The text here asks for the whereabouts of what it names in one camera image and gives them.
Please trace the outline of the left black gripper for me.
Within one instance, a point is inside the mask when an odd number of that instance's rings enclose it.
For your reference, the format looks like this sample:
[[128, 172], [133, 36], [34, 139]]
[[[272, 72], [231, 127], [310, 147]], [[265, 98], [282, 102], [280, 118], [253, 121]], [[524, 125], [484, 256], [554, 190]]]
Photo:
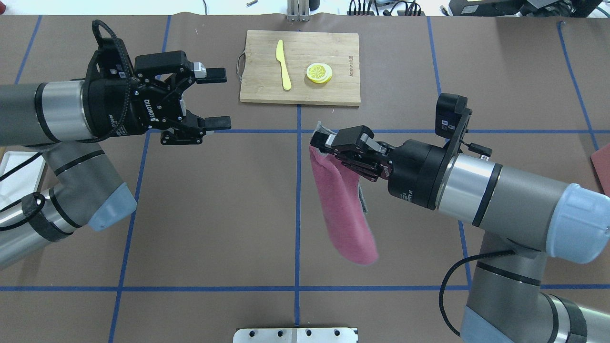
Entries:
[[195, 145], [205, 131], [231, 130], [231, 117], [201, 119], [183, 102], [183, 92], [195, 83], [226, 83], [225, 68], [204, 68], [178, 50], [138, 56], [129, 79], [103, 78], [93, 57], [86, 76], [86, 120], [94, 138], [161, 130], [164, 145]]

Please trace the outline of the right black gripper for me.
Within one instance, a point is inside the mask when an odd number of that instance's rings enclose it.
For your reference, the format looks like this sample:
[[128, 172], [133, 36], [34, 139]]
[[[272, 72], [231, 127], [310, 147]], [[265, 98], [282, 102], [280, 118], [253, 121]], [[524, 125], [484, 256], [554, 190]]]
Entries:
[[431, 210], [437, 207], [449, 161], [458, 153], [456, 136], [444, 146], [416, 140], [392, 146], [375, 141], [367, 126], [346, 128], [337, 134], [314, 132], [310, 146], [334, 152], [342, 165], [366, 180], [387, 180], [390, 195]]

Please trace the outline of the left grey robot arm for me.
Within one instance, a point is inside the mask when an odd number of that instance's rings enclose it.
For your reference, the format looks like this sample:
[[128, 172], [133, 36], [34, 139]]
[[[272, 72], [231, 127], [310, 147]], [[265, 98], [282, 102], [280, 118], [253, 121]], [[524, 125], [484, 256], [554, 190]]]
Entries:
[[1, 87], [1, 145], [35, 150], [59, 180], [1, 210], [2, 268], [82, 226], [103, 230], [135, 211], [99, 139], [160, 130], [162, 145], [200, 145], [206, 134], [231, 128], [230, 117], [203, 119], [183, 101], [194, 84], [226, 82], [224, 68], [189, 61], [181, 50], [132, 64], [122, 39], [97, 42], [83, 80]]

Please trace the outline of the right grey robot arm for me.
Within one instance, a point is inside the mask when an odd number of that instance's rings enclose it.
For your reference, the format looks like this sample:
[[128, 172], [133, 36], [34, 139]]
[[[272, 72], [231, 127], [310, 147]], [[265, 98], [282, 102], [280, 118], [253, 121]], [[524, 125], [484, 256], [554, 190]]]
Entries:
[[391, 146], [366, 126], [314, 131], [311, 146], [360, 176], [388, 181], [391, 195], [484, 230], [460, 329], [465, 343], [607, 343], [609, 315], [540, 290], [547, 258], [596, 259], [609, 241], [609, 198], [578, 184], [490, 162], [460, 150], [463, 126], [445, 146]]

